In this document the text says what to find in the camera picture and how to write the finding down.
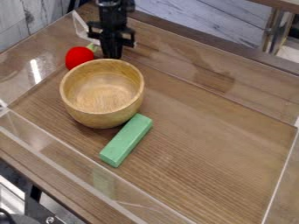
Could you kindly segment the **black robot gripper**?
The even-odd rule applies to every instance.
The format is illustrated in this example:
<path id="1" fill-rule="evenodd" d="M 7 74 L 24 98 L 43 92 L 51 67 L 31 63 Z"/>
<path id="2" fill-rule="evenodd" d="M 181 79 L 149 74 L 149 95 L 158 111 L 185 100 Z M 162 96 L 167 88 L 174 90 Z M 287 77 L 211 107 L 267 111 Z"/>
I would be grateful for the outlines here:
<path id="1" fill-rule="evenodd" d="M 127 14 L 137 10 L 135 0 L 97 0 L 99 21 L 89 21 L 89 37 L 101 40 L 105 57 L 121 59 L 123 46 L 134 47 L 137 32 L 127 26 Z"/>

